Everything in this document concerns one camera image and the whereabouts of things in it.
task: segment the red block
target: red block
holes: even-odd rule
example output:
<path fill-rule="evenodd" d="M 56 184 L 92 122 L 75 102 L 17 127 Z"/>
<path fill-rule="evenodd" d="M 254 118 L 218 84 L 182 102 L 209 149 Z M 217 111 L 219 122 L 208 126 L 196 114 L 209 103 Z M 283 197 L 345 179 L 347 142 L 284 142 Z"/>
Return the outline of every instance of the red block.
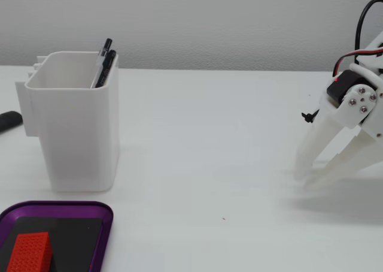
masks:
<path fill-rule="evenodd" d="M 48 232 L 19 234 L 7 272 L 49 272 L 52 245 Z"/>

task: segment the wire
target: wire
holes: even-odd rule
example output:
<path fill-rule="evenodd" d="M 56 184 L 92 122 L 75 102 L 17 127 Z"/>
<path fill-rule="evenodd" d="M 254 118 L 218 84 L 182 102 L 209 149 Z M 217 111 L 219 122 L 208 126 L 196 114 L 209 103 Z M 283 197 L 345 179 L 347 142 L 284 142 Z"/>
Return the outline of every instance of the wire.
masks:
<path fill-rule="evenodd" d="M 369 9 L 371 8 L 371 6 L 377 2 L 383 2 L 383 0 L 371 0 L 366 5 L 366 7 L 364 8 L 364 10 L 362 11 L 362 13 L 360 15 L 358 26 L 357 26 L 357 33 L 355 35 L 355 50 L 360 49 L 360 34 L 361 34 L 361 27 L 363 25 L 364 18 L 366 17 L 366 14 L 369 11 Z M 355 55 L 355 63 L 359 64 L 359 61 L 357 61 L 357 55 Z"/>
<path fill-rule="evenodd" d="M 338 59 L 338 61 L 335 64 L 334 70 L 333 70 L 333 77 L 338 74 L 339 65 L 341 64 L 342 60 L 347 56 L 358 56 L 358 55 L 378 55 L 380 53 L 383 53 L 383 48 L 379 47 L 377 49 L 358 49 L 354 50 L 353 52 L 349 52 L 346 55 L 343 55 L 341 58 Z"/>

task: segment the tabletop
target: tabletop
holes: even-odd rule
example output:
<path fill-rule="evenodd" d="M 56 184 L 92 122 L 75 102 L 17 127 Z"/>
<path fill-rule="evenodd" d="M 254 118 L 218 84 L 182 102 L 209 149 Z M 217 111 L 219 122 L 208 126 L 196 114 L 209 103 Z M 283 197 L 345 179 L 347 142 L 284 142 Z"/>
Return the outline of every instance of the tabletop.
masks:
<path fill-rule="evenodd" d="M 20 111 L 0 67 L 0 112 Z M 291 162 L 330 72 L 120 70 L 121 154 L 100 193 L 50 189 L 39 141 L 0 134 L 0 211 L 27 200 L 94 200 L 114 210 L 102 271 L 378 271 L 383 181 L 306 191 Z M 341 133 L 325 164 L 357 131 Z"/>

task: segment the white cup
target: white cup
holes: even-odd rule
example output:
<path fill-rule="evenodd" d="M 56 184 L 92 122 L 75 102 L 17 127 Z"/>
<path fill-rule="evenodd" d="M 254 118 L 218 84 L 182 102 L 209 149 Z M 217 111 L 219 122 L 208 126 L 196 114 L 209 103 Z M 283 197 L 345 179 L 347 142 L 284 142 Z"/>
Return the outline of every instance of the white cup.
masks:
<path fill-rule="evenodd" d="M 17 82 L 27 136 L 39 137 L 56 191 L 104 191 L 114 182 L 118 133 L 118 55 L 104 86 L 91 89 L 97 52 L 56 52 Z"/>

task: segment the pen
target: pen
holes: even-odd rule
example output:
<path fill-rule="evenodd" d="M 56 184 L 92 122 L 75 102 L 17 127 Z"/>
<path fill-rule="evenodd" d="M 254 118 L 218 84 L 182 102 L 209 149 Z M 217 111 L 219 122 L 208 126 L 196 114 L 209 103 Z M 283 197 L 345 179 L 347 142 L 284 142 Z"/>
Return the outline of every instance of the pen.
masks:
<path fill-rule="evenodd" d="M 96 88 L 99 88 L 105 84 L 105 81 L 108 78 L 108 74 L 110 72 L 110 68 L 112 66 L 115 55 L 116 55 L 115 50 L 110 50 L 108 52 L 107 56 L 105 57 L 105 60 L 102 64 L 102 66 L 103 66 L 102 72 L 101 72 L 100 77 L 97 81 Z"/>
<path fill-rule="evenodd" d="M 108 54 L 108 51 L 109 51 L 111 45 L 112 45 L 112 40 L 110 38 L 107 38 L 103 48 L 100 49 L 100 52 L 98 53 L 97 60 L 96 60 L 96 66 L 95 66 L 95 73 L 93 74 L 94 78 L 93 78 L 92 85 L 90 88 L 95 87 L 96 82 L 100 77 L 100 74 L 101 74 L 102 69 L 103 69 L 102 64 L 105 60 L 106 55 Z"/>

